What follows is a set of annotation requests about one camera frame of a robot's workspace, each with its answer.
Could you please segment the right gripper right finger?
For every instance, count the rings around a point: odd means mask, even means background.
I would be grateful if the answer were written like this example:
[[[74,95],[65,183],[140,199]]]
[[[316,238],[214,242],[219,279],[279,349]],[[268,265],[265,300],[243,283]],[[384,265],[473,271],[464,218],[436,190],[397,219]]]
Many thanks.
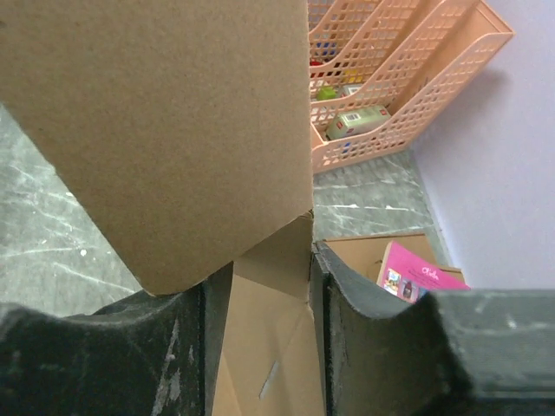
[[[312,249],[328,415],[551,415],[554,294],[440,290],[407,303]]]

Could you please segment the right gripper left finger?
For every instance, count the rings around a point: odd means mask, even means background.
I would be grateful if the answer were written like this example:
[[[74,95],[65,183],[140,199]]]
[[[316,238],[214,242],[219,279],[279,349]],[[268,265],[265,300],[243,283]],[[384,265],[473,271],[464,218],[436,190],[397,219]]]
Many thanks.
[[[171,296],[92,315],[1,306],[4,415],[209,415],[232,288],[226,265]]]

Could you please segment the large cardboard box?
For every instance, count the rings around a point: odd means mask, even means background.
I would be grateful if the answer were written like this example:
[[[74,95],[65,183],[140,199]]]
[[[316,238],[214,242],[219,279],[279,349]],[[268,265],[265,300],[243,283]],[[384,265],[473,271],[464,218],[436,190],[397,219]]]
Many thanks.
[[[1,101],[140,291],[243,260],[302,302],[309,48],[304,1],[4,1]]]

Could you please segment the folded cardboard box under book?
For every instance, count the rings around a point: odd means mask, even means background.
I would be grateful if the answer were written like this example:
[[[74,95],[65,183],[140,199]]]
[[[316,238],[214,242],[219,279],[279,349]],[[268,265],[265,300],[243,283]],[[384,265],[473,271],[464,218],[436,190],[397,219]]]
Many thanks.
[[[465,282],[462,271],[438,261],[428,237],[423,232],[360,237],[327,238],[324,242],[352,270],[376,282],[390,241],[395,240],[423,260],[436,265],[457,280]]]

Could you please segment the pink paperback book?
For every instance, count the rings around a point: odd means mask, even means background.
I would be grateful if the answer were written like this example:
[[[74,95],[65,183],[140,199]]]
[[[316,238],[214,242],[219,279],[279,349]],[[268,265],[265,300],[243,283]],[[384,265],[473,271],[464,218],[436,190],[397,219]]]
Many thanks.
[[[462,278],[425,261],[396,241],[386,247],[376,284],[410,303],[431,290],[469,289]]]

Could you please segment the green white small carton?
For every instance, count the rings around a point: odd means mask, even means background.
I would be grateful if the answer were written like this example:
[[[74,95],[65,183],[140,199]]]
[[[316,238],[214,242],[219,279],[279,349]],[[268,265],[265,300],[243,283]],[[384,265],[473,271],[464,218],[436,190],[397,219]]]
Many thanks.
[[[370,132],[391,117],[381,105],[359,108],[337,115],[325,130],[328,140],[340,140],[350,136]]]

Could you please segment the peach plastic file organizer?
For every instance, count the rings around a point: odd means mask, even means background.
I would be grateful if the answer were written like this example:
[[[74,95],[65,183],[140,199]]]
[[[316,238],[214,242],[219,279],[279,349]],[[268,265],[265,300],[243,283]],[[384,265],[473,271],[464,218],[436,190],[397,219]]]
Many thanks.
[[[311,1],[312,166],[315,172],[399,152],[513,38],[484,1]],[[378,128],[339,140],[342,113],[384,106]]]

